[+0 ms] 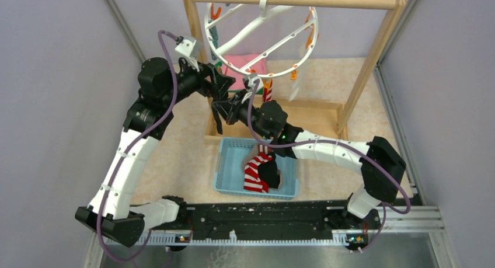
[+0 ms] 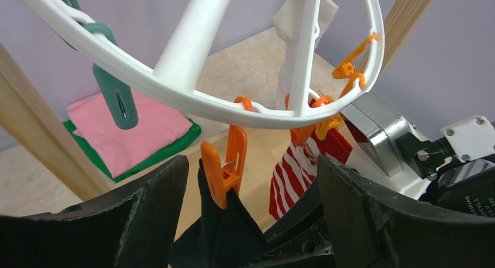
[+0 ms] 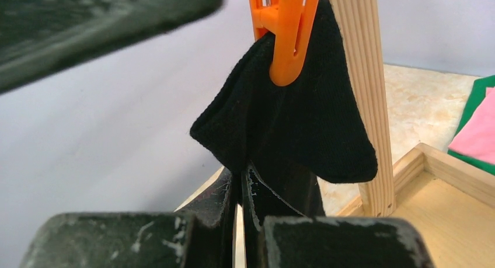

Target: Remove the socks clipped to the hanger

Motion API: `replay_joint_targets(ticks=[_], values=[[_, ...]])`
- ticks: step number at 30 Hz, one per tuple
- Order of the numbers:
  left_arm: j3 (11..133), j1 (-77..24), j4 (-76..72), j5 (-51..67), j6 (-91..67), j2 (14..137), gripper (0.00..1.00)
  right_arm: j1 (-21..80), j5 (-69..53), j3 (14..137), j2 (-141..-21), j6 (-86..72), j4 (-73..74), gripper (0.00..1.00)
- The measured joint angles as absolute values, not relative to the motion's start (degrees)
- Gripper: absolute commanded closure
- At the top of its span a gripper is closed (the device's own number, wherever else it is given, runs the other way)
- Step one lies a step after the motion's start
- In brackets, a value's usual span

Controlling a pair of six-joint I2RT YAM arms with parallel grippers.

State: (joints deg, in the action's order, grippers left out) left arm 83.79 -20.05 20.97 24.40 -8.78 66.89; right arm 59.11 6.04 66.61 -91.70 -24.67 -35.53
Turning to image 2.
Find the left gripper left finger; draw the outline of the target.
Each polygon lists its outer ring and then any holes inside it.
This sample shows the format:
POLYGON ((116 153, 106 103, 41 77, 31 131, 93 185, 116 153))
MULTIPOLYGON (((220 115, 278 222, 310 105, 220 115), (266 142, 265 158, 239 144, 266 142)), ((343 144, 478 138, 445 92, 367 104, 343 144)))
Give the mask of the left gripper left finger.
POLYGON ((146 175, 59 213, 1 217, 2 267, 167 267, 189 162, 146 175))

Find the white round clip hanger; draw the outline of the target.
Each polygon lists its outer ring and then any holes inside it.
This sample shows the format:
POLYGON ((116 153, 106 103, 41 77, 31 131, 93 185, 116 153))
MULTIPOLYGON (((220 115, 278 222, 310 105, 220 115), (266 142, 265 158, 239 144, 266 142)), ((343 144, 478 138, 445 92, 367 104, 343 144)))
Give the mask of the white round clip hanger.
POLYGON ((328 120, 369 92, 382 68, 385 30, 378 0, 364 0, 369 38, 365 68, 330 77, 315 57, 323 0, 302 6, 294 42, 275 28, 207 55, 230 0, 191 0, 151 68, 91 33, 95 21, 62 0, 22 0, 70 46, 126 85, 191 116, 249 128, 289 130, 328 120))

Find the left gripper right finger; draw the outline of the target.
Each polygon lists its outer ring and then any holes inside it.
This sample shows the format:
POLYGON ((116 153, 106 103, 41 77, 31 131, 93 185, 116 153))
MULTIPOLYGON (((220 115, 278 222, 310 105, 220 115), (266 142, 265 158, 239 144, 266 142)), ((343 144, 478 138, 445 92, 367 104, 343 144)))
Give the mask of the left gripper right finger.
POLYGON ((331 156, 317 184, 337 267, 493 267, 494 219, 433 206, 331 156))

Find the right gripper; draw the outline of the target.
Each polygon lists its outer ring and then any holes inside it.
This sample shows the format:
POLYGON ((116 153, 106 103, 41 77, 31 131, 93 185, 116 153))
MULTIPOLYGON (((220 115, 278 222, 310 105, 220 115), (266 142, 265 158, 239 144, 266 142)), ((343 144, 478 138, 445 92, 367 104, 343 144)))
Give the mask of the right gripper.
MULTIPOLYGON (((494 168, 460 179, 460 171, 467 167, 457 162, 442 167, 440 178, 418 201, 494 219, 494 168)), ((252 267, 337 267, 319 189, 309 193, 306 200, 319 203, 316 213, 298 218, 294 229, 278 232, 272 228, 277 246, 254 260, 252 267)))

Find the black sock back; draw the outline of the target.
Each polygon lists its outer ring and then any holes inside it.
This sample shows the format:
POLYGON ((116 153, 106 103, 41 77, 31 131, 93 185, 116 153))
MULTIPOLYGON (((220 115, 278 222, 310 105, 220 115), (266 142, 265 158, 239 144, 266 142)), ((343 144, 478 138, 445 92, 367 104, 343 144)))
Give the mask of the black sock back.
POLYGON ((233 189, 226 194, 228 206, 219 208, 208 187, 203 161, 197 174, 201 217, 174 241, 172 267, 243 267, 268 252, 263 232, 233 189))

